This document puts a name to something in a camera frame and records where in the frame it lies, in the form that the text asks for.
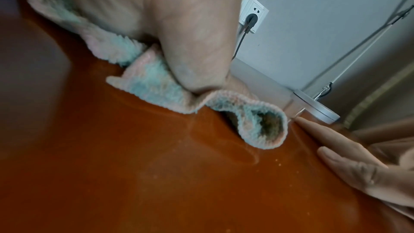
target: cleaning cloth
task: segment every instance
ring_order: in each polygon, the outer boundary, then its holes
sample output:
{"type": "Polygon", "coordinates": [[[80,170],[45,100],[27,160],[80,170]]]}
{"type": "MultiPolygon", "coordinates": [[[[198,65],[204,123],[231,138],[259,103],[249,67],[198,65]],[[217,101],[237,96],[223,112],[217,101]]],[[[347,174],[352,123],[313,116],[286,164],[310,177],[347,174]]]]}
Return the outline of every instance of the cleaning cloth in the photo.
{"type": "Polygon", "coordinates": [[[113,87],[178,113],[196,113],[203,106],[229,112],[240,136],[257,148],[276,148],[285,140],[287,119],[277,106],[229,90],[196,96],[175,80],[158,45],[147,47],[101,29],[82,17],[72,0],[27,1],[42,16],[79,34],[94,56],[127,66],[121,77],[107,77],[113,87]]]}

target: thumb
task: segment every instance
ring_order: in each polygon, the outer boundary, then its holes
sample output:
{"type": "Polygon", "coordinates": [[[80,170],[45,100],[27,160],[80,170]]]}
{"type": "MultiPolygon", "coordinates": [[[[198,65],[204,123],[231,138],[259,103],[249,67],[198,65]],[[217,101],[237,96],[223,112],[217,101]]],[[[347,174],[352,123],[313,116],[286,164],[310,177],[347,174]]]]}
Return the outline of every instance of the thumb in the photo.
{"type": "Polygon", "coordinates": [[[318,155],[351,187],[393,204],[414,207],[414,172],[352,161],[326,147],[319,148],[318,155]]]}

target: brown tabletop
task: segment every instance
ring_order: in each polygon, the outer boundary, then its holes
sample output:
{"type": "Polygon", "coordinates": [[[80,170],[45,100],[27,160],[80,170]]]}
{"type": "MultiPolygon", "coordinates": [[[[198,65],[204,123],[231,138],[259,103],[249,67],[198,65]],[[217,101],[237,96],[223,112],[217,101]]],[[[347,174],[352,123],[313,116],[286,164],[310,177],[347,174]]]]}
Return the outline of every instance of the brown tabletop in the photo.
{"type": "Polygon", "coordinates": [[[123,69],[25,0],[0,11],[0,232],[413,226],[335,177],[295,124],[282,147],[252,148],[209,108],[181,115],[109,86],[123,69]]]}

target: human hand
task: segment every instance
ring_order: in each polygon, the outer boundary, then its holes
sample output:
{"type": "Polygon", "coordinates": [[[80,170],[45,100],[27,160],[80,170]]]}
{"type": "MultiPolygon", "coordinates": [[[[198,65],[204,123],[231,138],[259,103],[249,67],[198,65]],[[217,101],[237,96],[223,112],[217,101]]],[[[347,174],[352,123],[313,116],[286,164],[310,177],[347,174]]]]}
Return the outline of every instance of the human hand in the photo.
{"type": "Polygon", "coordinates": [[[389,168],[361,144],[329,127],[300,117],[295,122],[323,145],[318,156],[345,183],[414,219],[414,171],[389,168]]]}
{"type": "Polygon", "coordinates": [[[74,0],[86,17],[118,34],[159,39],[182,86],[250,96],[229,74],[241,0],[74,0]]]}

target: power cord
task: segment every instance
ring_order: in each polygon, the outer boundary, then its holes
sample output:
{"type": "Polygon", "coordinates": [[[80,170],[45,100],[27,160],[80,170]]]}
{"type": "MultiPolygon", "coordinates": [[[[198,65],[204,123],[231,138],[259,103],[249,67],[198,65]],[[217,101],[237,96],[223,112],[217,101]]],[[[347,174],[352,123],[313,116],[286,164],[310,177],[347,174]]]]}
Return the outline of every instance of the power cord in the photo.
{"type": "Polygon", "coordinates": [[[245,36],[250,33],[250,30],[254,27],[254,25],[256,25],[258,19],[259,19],[258,16],[256,14],[253,14],[253,13],[247,16],[246,24],[245,24],[245,26],[246,26],[245,33],[243,34],[243,37],[241,38],[241,40],[238,44],[238,47],[236,49],[236,52],[234,53],[234,56],[233,56],[232,60],[236,58],[238,50],[242,46],[242,42],[243,42],[245,36]]]}

